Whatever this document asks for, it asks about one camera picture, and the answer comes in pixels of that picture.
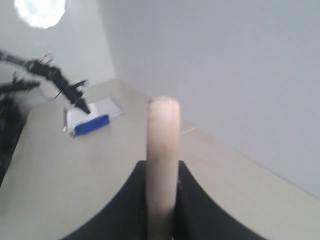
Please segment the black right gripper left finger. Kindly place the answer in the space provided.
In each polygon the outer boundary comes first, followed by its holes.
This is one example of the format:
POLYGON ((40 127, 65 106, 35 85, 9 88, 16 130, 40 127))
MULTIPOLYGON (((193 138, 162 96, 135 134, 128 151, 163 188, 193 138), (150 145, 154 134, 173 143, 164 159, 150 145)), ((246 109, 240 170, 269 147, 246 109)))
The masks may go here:
POLYGON ((146 161, 134 166, 128 179, 112 200, 65 240, 145 240, 146 161))

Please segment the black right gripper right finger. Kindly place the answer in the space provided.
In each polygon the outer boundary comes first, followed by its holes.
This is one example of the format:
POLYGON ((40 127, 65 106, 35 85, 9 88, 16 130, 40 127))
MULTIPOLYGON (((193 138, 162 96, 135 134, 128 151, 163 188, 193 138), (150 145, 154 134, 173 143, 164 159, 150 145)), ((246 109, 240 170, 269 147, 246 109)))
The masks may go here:
POLYGON ((218 204, 203 190, 184 161, 178 164, 174 209, 175 240, 263 240, 218 204))

